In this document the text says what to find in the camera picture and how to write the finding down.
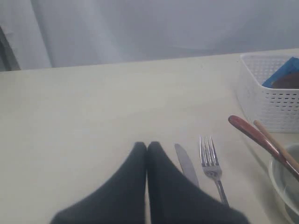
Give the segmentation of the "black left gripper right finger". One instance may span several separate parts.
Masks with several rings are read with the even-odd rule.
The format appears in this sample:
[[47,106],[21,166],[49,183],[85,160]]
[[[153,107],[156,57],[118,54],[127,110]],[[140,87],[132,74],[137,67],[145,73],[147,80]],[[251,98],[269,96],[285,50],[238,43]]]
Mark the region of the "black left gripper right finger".
[[153,224],[243,224],[245,216],[191,183],[159,142],[147,150],[150,217]]

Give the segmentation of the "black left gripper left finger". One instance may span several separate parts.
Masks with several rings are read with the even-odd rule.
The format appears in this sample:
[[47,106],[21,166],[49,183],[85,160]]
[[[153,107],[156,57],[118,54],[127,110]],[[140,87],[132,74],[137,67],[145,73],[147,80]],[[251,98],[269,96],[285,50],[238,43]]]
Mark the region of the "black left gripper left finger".
[[143,142],[135,143],[127,159],[106,183],[58,212],[51,223],[145,223],[146,152]]

